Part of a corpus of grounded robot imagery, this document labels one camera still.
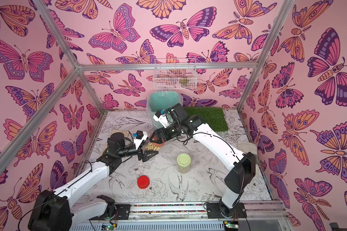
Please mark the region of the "brown jar lid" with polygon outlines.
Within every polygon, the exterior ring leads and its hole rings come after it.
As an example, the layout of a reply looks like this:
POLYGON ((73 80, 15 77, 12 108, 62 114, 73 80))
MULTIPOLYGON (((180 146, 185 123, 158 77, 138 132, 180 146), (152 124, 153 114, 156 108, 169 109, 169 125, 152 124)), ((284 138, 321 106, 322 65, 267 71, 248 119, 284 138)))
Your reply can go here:
POLYGON ((163 135, 152 134, 149 141, 157 147, 165 145, 165 137, 163 135))

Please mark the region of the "green lid peanut jar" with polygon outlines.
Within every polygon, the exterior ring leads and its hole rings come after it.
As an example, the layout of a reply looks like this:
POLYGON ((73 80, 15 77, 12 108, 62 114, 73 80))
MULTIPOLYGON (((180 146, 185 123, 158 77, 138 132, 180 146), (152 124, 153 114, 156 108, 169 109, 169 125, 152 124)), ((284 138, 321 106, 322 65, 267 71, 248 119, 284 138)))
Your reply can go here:
POLYGON ((188 154, 180 154, 177 157, 177 170, 182 173, 185 174, 187 172, 189 172, 190 167, 191 167, 191 157, 188 154))

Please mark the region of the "aluminium frame post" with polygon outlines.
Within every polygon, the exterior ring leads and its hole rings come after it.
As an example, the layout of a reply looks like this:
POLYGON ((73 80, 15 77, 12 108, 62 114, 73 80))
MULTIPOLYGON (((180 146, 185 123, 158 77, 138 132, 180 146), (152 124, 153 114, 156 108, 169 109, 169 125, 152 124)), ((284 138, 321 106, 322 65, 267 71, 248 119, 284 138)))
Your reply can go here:
POLYGON ((237 111, 240 113, 244 104, 246 103, 246 99, 249 96, 252 87, 255 84, 255 81, 258 78, 258 75, 261 73, 262 66, 265 63, 266 59, 269 56, 269 53, 271 51, 271 48, 279 35, 279 32, 281 31, 281 28, 284 26, 284 22, 288 16, 289 11, 292 9, 293 4, 295 1, 292 0, 285 0, 283 1, 281 8, 273 22, 271 31, 269 32, 269 35, 266 39, 266 42, 263 46, 263 49, 259 55, 259 58, 257 60, 257 66, 254 68, 254 70, 251 73, 251 76, 248 79, 247 85, 244 89, 243 95, 239 100, 239 104, 237 106, 237 111))

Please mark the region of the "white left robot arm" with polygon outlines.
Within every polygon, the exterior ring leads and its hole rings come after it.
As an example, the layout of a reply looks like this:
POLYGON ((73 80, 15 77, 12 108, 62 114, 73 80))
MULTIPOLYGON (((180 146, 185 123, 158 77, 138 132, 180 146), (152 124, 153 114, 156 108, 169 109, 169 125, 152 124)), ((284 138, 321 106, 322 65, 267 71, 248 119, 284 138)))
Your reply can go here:
POLYGON ((128 158, 137 156, 146 162, 158 154, 144 146, 153 141, 154 135, 137 131, 131 138, 116 132, 107 140, 107 147, 101 156, 69 183, 53 191, 44 190, 36 199, 30 212, 28 229, 30 231, 68 231, 72 227, 100 217, 116 219, 116 202, 109 196, 99 195, 95 200, 77 206, 76 202, 94 185, 111 175, 128 158))

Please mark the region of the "green object in basket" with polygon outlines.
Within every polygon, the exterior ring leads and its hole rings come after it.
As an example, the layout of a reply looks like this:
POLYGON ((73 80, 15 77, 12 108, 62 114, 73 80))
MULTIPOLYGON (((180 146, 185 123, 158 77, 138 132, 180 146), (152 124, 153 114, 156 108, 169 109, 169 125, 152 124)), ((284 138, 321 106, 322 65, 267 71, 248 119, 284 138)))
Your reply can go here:
POLYGON ((179 82, 182 87, 187 87, 189 85, 189 80, 187 78, 181 78, 179 82))

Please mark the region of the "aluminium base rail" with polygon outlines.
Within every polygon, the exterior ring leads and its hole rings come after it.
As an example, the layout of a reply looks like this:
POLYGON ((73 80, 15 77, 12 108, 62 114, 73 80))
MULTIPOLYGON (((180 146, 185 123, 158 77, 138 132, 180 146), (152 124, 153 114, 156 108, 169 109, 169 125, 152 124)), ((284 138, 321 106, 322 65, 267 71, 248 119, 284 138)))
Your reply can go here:
POLYGON ((229 216, 218 202, 116 204, 115 217, 90 215, 73 231, 292 231, 277 201, 239 202, 229 216))

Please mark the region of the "brown lid peanut jar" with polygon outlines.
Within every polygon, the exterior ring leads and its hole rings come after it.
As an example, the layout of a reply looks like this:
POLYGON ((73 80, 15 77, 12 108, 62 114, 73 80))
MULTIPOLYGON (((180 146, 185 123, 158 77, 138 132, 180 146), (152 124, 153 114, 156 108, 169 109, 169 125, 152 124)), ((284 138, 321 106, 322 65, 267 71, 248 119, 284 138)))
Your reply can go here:
POLYGON ((147 142, 144 146, 145 151, 159 151, 161 147, 159 147, 156 143, 147 142))

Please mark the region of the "green artificial grass mat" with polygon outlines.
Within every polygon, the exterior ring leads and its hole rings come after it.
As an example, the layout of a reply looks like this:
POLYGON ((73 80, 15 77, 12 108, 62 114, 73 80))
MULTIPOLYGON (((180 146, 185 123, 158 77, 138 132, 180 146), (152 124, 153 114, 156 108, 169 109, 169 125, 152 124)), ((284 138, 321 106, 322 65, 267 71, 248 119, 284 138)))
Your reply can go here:
POLYGON ((215 132, 228 131, 225 113, 222 108, 216 107, 185 107, 184 110, 190 115, 198 115, 203 118, 215 132))

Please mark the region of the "red jar lid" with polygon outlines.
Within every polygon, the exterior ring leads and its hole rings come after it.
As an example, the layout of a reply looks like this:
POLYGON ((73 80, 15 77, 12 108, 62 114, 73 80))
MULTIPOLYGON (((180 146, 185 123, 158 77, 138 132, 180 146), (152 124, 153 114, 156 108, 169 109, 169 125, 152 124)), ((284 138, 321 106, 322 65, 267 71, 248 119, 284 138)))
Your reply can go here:
POLYGON ((150 179, 148 176, 143 175, 137 179, 137 185, 140 189, 146 189, 150 185, 150 179))

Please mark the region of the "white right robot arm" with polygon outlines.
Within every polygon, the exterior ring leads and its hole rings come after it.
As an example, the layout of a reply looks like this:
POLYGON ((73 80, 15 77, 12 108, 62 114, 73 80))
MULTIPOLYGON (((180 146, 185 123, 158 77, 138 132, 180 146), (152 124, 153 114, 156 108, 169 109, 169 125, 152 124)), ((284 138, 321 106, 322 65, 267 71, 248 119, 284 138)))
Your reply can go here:
POLYGON ((156 111, 154 121, 162 127, 155 130, 150 141, 162 144, 172 139, 185 135, 187 142, 190 139, 203 144, 228 170, 224 178, 225 193, 219 201, 219 211, 226 217, 236 213, 245 187, 252 181, 256 174, 256 157, 251 152, 244 153, 221 138, 210 125, 198 115, 189 115, 181 104, 156 111))

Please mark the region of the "cream work glove right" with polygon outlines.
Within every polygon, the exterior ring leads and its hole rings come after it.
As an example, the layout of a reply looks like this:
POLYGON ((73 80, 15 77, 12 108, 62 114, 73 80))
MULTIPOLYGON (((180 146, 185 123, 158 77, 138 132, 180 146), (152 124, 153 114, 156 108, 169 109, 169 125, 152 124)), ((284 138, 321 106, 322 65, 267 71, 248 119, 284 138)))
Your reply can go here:
POLYGON ((252 153, 255 157, 257 157, 257 146, 251 142, 238 141, 237 149, 247 153, 252 153))

